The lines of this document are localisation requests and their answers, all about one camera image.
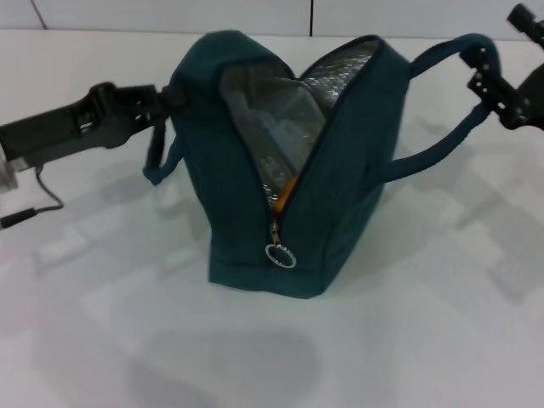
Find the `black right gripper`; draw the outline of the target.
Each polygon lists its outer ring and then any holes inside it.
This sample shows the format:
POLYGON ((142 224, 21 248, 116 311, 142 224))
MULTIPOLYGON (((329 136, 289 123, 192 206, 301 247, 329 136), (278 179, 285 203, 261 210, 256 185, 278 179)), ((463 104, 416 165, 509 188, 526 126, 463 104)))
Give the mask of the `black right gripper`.
MULTIPOLYGON (((517 4, 507 21, 532 42, 543 41, 543 21, 523 4, 517 4)), ((508 130, 533 127, 543 130, 543 65, 534 69, 513 88, 501 74, 497 54, 490 48, 472 47, 461 52, 463 62, 474 74, 467 87, 491 111, 499 111, 502 126, 508 130)))

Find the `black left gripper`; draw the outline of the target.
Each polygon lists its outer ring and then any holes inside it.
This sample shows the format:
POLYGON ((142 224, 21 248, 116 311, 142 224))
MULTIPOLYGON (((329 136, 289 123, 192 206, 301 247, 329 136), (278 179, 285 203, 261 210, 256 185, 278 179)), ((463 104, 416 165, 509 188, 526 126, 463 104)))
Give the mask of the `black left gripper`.
MULTIPOLYGON (((6 162, 44 165, 93 148, 113 149, 130 138, 128 119, 115 101, 118 88, 105 82, 81 100, 1 126, 6 162)), ((188 104, 185 85, 128 87, 127 113, 137 124, 164 122, 188 104)))

